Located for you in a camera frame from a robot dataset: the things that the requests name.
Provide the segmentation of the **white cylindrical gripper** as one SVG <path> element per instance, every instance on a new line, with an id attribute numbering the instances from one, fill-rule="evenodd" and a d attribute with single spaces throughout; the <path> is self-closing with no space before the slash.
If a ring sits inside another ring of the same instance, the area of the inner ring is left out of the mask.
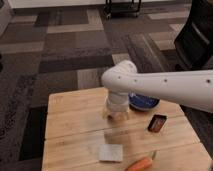
<path id="1" fill-rule="evenodd" d="M 124 120 L 128 118 L 128 112 L 128 94 L 109 91 L 103 107 L 103 117 L 112 120 Z"/>

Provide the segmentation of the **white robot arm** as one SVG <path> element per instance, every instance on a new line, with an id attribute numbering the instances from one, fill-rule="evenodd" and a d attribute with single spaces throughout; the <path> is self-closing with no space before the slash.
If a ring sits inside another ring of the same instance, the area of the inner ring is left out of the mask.
<path id="1" fill-rule="evenodd" d="M 106 70 L 101 81 L 107 89 L 103 115 L 128 115 L 130 93 L 141 94 L 213 113 L 213 70 L 139 73 L 130 60 Z"/>

